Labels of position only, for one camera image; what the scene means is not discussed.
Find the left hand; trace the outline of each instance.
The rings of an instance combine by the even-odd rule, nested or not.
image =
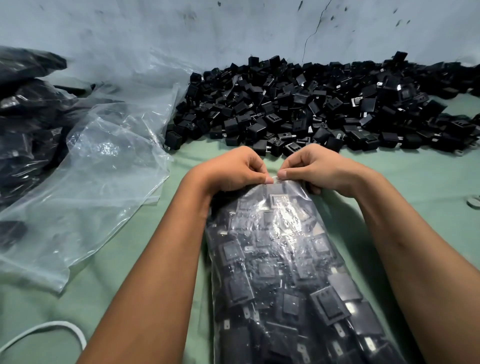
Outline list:
[[[251,148],[240,146],[192,168],[197,178],[205,178],[208,188],[235,191],[250,184],[273,183],[264,161]]]

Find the forearm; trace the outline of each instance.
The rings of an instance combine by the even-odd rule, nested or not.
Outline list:
[[[182,180],[78,363],[181,362],[210,201],[201,179]]]
[[[480,273],[380,174],[358,176],[354,195],[425,359],[479,361]]]

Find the table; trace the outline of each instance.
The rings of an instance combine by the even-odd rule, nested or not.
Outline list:
[[[446,112],[474,116],[480,100],[461,95]],[[229,150],[224,141],[202,138],[187,142],[173,153],[170,177],[162,186],[156,206],[143,206],[94,256],[72,268],[62,295],[31,287],[27,282],[2,277],[0,286],[0,345],[24,330],[50,320],[77,324],[90,337],[115,292],[147,244],[162,218],[182,177],[193,166]],[[373,152],[341,154],[385,175],[415,209],[456,250],[480,267],[480,211],[465,199],[480,194],[480,150],[463,157],[431,149],[414,151],[379,148]],[[276,174],[283,158],[265,157],[269,173]],[[416,347],[393,298],[384,269],[356,202],[327,191],[313,198],[345,262],[365,297],[372,303],[387,335],[399,345],[408,360],[418,362]],[[211,296],[210,263],[206,248],[199,260],[184,363],[210,363]],[[64,330],[31,335],[11,347],[4,364],[74,363],[79,355],[76,338]]]

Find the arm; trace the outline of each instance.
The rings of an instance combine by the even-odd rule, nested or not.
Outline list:
[[[287,158],[278,176],[354,197],[426,361],[480,362],[480,272],[386,178],[318,145]]]
[[[180,363],[211,198],[258,183],[273,180],[248,147],[192,168],[77,363]]]

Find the fingernail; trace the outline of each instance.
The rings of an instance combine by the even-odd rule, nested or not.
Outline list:
[[[287,179],[287,171],[286,170],[279,170],[276,175],[281,180],[286,180]]]

